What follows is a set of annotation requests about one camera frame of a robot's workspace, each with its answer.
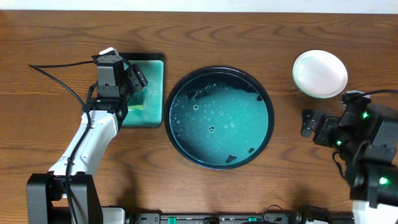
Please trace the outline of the green yellow sponge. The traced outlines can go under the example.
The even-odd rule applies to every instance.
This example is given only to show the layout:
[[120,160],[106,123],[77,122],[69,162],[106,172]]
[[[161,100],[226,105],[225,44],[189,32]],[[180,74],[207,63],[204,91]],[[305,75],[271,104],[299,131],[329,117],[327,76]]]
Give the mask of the green yellow sponge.
[[143,91],[133,93],[128,100],[127,108],[132,110],[143,110],[145,107],[145,96]]

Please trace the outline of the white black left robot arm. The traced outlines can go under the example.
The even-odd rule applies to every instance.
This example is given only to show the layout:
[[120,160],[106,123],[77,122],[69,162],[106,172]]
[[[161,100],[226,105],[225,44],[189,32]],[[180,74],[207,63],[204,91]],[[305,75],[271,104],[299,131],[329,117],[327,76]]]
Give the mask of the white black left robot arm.
[[101,206],[94,176],[128,114],[129,98],[147,86],[147,80],[138,65],[119,56],[93,62],[98,79],[87,99],[71,91],[82,108],[78,131],[46,173],[32,174],[27,181],[29,223],[128,222],[124,208]]

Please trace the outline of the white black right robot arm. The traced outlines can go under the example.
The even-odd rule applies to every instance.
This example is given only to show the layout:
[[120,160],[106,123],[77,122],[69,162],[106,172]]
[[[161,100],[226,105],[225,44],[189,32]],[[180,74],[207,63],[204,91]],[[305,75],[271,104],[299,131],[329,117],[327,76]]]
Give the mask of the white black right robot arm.
[[397,223],[397,111],[382,105],[346,107],[340,116],[303,110],[301,135],[333,148],[350,187],[355,223]]

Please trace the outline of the white plate with green stain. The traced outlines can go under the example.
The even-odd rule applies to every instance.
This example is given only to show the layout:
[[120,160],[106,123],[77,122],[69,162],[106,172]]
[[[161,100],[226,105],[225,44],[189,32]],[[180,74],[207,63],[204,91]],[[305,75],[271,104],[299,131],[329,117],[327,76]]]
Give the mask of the white plate with green stain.
[[292,77],[297,87],[314,98],[332,98],[340,94],[348,82],[343,62],[324,50],[309,50],[295,60]]

